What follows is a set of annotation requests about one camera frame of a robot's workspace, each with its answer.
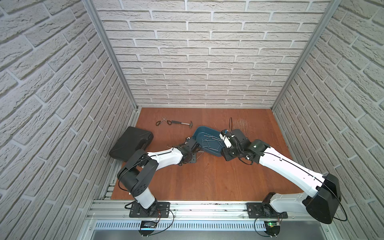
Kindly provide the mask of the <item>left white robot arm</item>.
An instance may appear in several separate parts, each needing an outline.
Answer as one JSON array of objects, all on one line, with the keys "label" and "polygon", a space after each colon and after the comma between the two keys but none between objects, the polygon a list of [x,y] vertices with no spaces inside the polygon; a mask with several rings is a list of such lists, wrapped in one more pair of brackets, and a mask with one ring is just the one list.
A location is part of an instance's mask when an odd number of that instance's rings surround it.
[{"label": "left white robot arm", "polygon": [[186,138],[183,144],[160,152],[139,149],[118,172],[118,186],[129,192],[142,208],[148,210],[156,202],[149,189],[156,171],[171,165],[189,163],[193,154],[200,149],[201,145],[192,138]]}]

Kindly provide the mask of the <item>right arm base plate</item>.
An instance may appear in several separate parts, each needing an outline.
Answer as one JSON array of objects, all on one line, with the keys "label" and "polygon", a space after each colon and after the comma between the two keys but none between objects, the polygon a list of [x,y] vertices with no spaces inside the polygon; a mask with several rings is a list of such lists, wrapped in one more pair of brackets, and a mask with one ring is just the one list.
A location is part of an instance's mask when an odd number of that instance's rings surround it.
[{"label": "right arm base plate", "polygon": [[246,203],[246,210],[249,216],[249,219],[287,219],[287,212],[278,213],[276,212],[270,204],[257,202],[257,203]]}]

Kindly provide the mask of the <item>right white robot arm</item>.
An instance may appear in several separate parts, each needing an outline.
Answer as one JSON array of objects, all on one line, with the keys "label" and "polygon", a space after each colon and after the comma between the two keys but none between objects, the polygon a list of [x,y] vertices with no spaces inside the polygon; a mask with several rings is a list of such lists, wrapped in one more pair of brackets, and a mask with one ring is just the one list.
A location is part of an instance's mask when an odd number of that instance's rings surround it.
[{"label": "right white robot arm", "polygon": [[219,136],[225,144],[222,155],[226,161],[246,159],[260,164],[302,190],[299,194],[270,194],[266,198],[267,205],[274,211],[308,213],[323,224],[331,224],[336,219],[335,214],[342,207],[340,182],[336,176],[307,169],[261,140],[251,142],[239,129],[223,130]]}]

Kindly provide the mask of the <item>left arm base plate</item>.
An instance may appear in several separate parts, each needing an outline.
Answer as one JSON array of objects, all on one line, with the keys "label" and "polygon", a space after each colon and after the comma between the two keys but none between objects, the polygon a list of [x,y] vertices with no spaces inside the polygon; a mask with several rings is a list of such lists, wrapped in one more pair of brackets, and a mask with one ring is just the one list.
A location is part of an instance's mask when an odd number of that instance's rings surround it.
[{"label": "left arm base plate", "polygon": [[143,208],[138,202],[133,202],[130,207],[130,218],[168,218],[170,202],[154,202],[148,209]]}]

